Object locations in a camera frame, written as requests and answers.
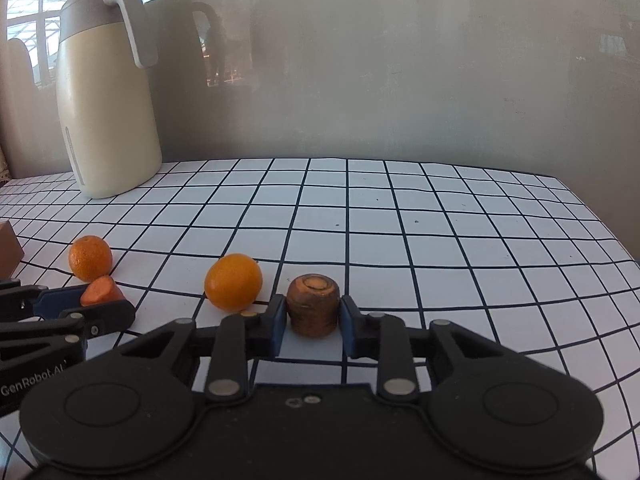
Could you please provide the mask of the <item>orange carrot chunk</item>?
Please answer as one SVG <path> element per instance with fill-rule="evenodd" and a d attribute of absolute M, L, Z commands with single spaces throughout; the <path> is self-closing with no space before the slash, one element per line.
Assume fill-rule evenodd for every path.
<path fill-rule="evenodd" d="M 81 307 L 125 300 L 125 296 L 109 275 L 103 275 L 91 282 L 80 296 Z"/>

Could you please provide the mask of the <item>large orange fruit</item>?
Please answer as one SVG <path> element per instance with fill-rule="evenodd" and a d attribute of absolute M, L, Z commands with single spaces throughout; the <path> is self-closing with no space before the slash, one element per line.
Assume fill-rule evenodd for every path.
<path fill-rule="evenodd" d="M 204 292 L 209 302 L 228 313 L 249 308 L 262 290 L 262 270 L 247 255 L 220 258 L 206 273 Z"/>

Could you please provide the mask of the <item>brown-topped carrot chunk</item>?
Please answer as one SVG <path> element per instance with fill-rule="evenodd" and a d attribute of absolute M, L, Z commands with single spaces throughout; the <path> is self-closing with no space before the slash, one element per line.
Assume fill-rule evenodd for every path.
<path fill-rule="evenodd" d="M 299 275 L 288 286 L 285 301 L 296 334 L 322 338 L 336 329 L 340 288 L 332 278 L 317 273 Z"/>

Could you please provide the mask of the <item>white tray brown rim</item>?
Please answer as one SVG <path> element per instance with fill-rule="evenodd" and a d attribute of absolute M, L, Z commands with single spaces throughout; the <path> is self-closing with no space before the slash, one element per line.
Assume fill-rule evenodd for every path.
<path fill-rule="evenodd" d="M 13 226 L 8 220 L 0 223 L 0 280 L 12 278 L 24 257 L 24 250 L 18 241 Z"/>

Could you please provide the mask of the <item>mandarin orange with spots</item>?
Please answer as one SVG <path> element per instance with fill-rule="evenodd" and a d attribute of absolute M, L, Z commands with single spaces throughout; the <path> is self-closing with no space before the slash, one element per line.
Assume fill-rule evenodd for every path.
<path fill-rule="evenodd" d="M 101 237 L 86 235 L 74 240 L 67 255 L 72 273 L 85 283 L 111 273 L 113 254 Z"/>

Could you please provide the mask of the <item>cream thermos jug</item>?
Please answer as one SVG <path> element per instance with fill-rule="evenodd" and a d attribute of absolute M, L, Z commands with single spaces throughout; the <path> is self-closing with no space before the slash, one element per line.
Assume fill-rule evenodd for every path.
<path fill-rule="evenodd" d="M 142 0 L 67 0 L 56 59 L 58 118 L 80 192 L 122 194 L 160 169 L 146 71 L 158 61 Z"/>

